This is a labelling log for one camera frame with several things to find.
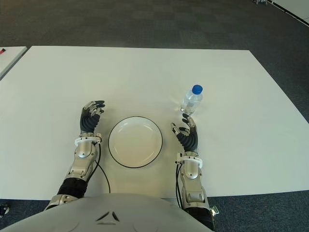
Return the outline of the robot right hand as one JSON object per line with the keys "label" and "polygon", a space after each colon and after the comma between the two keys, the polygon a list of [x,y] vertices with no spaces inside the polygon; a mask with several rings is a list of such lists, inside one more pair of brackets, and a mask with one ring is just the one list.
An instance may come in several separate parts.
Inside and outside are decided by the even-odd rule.
{"label": "robot right hand", "polygon": [[188,115],[182,114],[182,121],[187,127],[177,127],[175,123],[171,123],[171,130],[182,145],[185,152],[194,152],[197,154],[198,134],[195,121]]}

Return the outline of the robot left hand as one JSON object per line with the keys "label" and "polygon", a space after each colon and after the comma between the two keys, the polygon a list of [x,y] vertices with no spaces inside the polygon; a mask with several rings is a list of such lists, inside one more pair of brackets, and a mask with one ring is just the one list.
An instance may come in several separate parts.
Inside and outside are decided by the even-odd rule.
{"label": "robot left hand", "polygon": [[80,117],[80,131],[94,133],[100,116],[104,113],[105,101],[90,101],[83,106]]}

